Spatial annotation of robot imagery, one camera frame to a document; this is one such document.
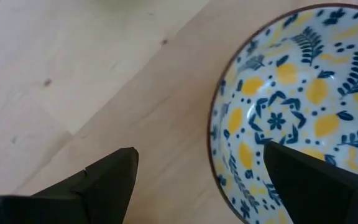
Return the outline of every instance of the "wooden table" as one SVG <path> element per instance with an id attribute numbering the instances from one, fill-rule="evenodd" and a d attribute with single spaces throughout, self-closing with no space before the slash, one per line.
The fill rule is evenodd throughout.
<path id="1" fill-rule="evenodd" d="M 219 195 L 206 153 L 215 84 L 231 55 L 260 26 L 291 9 L 322 2 L 327 1 L 211 0 L 79 131 L 62 131 L 61 124 L 50 123 L 47 132 L 57 134 L 24 149 L 14 143 L 18 139 L 10 139 L 14 150 L 25 151 L 20 157 L 14 150 L 0 153 L 0 183 L 15 186 L 2 189 L 32 194 L 120 147 L 134 146 L 140 154 L 139 170 L 125 223 L 240 223 Z M 42 114 L 20 116 L 31 123 L 49 121 Z M 40 155 L 36 143 L 49 148 Z M 16 162 L 13 170 L 9 156 Z M 33 171 L 21 175 L 27 166 Z"/>

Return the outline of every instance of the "blue flower motif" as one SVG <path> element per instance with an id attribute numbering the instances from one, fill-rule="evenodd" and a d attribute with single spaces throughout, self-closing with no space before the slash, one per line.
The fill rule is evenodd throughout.
<path id="1" fill-rule="evenodd" d="M 249 218 L 249 207 L 247 203 L 243 200 L 241 200 L 241 211 L 242 211 L 242 217 L 243 218 Z"/>
<path id="2" fill-rule="evenodd" d="M 283 113 L 278 113 L 277 115 L 272 113 L 270 117 L 271 118 L 267 120 L 267 122 L 270 124 L 270 130 L 274 130 L 275 128 L 281 130 L 281 125 L 285 123 L 285 120 L 282 119 Z"/>

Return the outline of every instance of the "black object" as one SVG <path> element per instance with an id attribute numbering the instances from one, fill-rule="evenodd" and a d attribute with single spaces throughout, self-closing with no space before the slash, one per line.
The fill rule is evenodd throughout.
<path id="1" fill-rule="evenodd" d="M 122 223 L 138 153 L 119 149 L 33 196 L 0 196 L 0 223 Z"/>
<path id="2" fill-rule="evenodd" d="M 358 175 L 275 142 L 264 161 L 295 224 L 358 223 Z"/>

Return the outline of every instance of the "brown bowl rim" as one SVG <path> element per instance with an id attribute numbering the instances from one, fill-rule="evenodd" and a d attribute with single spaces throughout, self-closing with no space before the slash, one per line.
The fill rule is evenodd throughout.
<path id="1" fill-rule="evenodd" d="M 233 56 L 231 57 L 231 59 L 229 60 L 229 62 L 226 64 L 221 76 L 219 77 L 219 80 L 216 84 L 216 88 L 211 100 L 211 104 L 209 106 L 209 113 L 208 113 L 208 125 L 207 125 L 207 151 L 208 151 L 208 160 L 209 160 L 209 166 L 211 168 L 211 172 L 213 175 L 213 179 L 215 180 L 215 184 L 216 186 L 218 186 L 219 189 L 219 193 L 221 194 L 221 196 L 223 197 L 224 201 L 226 202 L 226 204 L 228 205 L 228 207 L 230 208 L 230 210 L 237 216 L 238 219 L 240 219 L 243 223 L 245 224 L 249 224 L 247 222 L 247 220 L 245 220 L 245 218 L 242 217 L 242 215 L 233 207 L 233 205 L 231 204 L 231 202 L 229 201 L 227 195 L 223 192 L 223 189 L 221 187 L 221 185 L 219 184 L 218 178 L 216 177 L 216 171 L 215 171 L 215 166 L 213 164 L 213 159 L 212 159 L 212 153 L 211 153 L 211 141 L 210 141 L 210 130 L 211 130 L 211 115 L 212 115 L 212 110 L 213 110 L 213 106 L 214 106 L 214 102 L 215 102 L 215 98 L 216 95 L 218 93 L 219 90 L 219 85 L 221 80 L 224 78 L 225 74 L 227 73 L 227 70 L 229 69 L 229 67 L 231 66 L 231 64 L 233 63 L 233 61 L 236 59 L 237 55 L 240 53 L 240 51 L 257 35 L 259 35 L 265 28 L 271 26 L 272 24 L 278 22 L 279 20 L 290 16 L 294 13 L 298 13 L 298 12 L 303 12 L 309 9 L 318 9 L 318 8 L 324 8 L 324 7 L 346 7 L 346 8 L 351 8 L 351 9 L 358 9 L 358 5 L 355 4 L 348 4 L 348 3 L 322 3 L 322 4 L 314 4 L 314 5 L 310 5 L 310 6 L 305 6 L 305 7 L 301 7 L 298 9 L 294 9 L 291 11 L 288 11 L 284 14 L 282 14 L 281 16 L 278 16 L 274 19 L 272 19 L 270 22 L 266 23 L 265 25 L 263 25 L 261 28 L 259 28 L 256 32 L 254 32 L 250 37 L 248 37 L 248 39 L 246 39 L 246 41 L 240 45 L 240 47 L 236 50 L 236 52 L 233 54 Z"/>

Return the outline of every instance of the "patterned bowl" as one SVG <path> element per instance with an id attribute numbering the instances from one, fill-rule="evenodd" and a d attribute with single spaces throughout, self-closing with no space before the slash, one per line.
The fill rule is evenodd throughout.
<path id="1" fill-rule="evenodd" d="M 258 30 L 228 63 L 208 125 L 216 183 L 244 223 L 291 223 L 268 141 L 358 174 L 358 6 L 304 7 Z"/>

